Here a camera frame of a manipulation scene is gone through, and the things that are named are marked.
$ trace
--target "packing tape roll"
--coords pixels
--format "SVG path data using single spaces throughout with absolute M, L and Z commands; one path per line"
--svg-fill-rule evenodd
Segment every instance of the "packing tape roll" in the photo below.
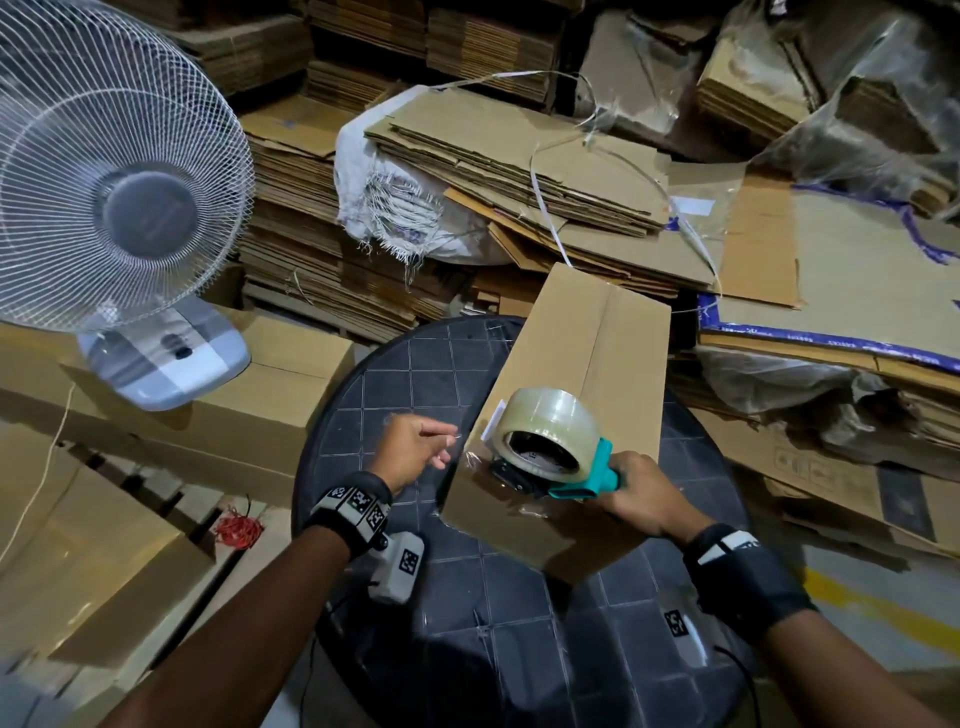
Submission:
M 525 473 L 557 483 L 586 480 L 600 430 L 569 392 L 550 387 L 518 389 L 510 397 L 491 445 Z

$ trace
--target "teal tape dispenser handle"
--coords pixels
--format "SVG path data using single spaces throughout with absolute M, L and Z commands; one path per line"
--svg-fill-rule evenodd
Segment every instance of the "teal tape dispenser handle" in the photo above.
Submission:
M 610 456 L 613 453 L 613 443 L 600 438 L 596 452 L 593 454 L 593 465 L 586 480 L 579 483 L 558 483 L 550 488 L 550 496 L 554 498 L 585 498 L 597 497 L 601 493 L 612 493 L 620 487 L 620 476 L 610 467 Z

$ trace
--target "tape dispenser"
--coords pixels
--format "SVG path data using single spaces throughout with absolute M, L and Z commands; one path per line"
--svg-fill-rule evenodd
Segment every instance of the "tape dispenser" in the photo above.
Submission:
M 619 486 L 609 464 L 612 443 L 562 389 L 516 390 L 497 406 L 482 439 L 493 450 L 491 473 L 521 493 L 589 498 Z

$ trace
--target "electric fan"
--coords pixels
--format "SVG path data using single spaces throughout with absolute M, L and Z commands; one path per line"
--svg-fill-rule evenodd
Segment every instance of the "electric fan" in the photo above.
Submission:
M 176 46 L 92 0 L 0 1 L 0 319 L 77 334 L 144 409 L 250 363 L 192 295 L 250 214 L 226 100 Z

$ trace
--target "hand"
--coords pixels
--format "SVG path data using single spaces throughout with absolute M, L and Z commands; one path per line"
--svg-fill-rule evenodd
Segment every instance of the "hand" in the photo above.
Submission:
M 648 536 L 666 536 L 686 546 L 714 523 L 693 507 L 648 455 L 618 452 L 611 456 L 610 467 L 620 475 L 620 487 L 597 501 Z
M 457 442 L 456 434 L 457 425 L 419 415 L 394 415 L 368 470 L 397 494 L 416 480 L 427 464 L 439 471 L 446 467 L 450 462 L 446 449 Z

